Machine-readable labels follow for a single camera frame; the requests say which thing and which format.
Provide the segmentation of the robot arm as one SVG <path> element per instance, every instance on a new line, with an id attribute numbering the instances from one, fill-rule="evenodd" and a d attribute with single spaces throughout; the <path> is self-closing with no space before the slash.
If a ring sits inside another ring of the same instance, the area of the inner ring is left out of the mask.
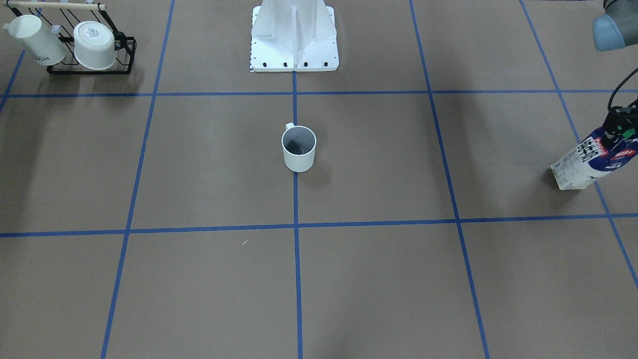
<path id="1" fill-rule="evenodd" d="M 608 52 L 631 47 L 638 42 L 638 2 L 636 0 L 605 0 L 604 14 L 593 21 L 593 44 L 597 51 Z M 637 127 L 637 101 L 626 107 L 613 106 L 618 91 L 637 74 L 633 70 L 616 86 L 608 100 L 608 115 L 603 129 L 603 143 L 610 145 L 620 137 L 629 138 Z"/>

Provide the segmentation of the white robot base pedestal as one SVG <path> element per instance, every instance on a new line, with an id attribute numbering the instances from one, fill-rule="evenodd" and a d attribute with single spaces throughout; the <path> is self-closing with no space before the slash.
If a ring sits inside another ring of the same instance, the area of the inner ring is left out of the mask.
<path id="1" fill-rule="evenodd" d="M 251 20 L 251 71 L 339 68 L 335 11 L 323 0 L 264 0 Z"/>

